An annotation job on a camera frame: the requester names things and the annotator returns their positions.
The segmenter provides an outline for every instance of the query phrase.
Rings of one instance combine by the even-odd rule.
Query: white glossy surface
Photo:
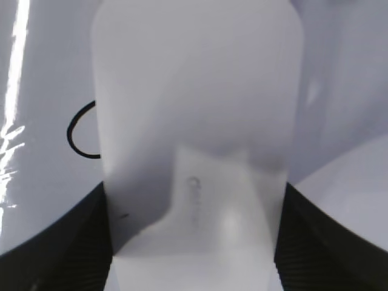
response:
[[[291,6],[109,0],[92,44],[121,289],[278,287],[302,50]]]
[[[388,136],[308,176],[296,188],[343,226],[388,250]]]
[[[388,2],[292,2],[305,36],[290,156],[289,179],[297,184],[388,134]]]
[[[66,141],[94,99],[90,28],[98,1],[0,4],[0,254],[55,222],[102,180]],[[95,112],[74,132],[99,152]]]

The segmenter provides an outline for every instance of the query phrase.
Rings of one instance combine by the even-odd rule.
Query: black rubber surface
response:
[[[103,291],[112,261],[108,216],[102,196],[64,259],[39,291]]]
[[[285,291],[388,290],[388,254],[345,229],[291,185],[275,263]]]

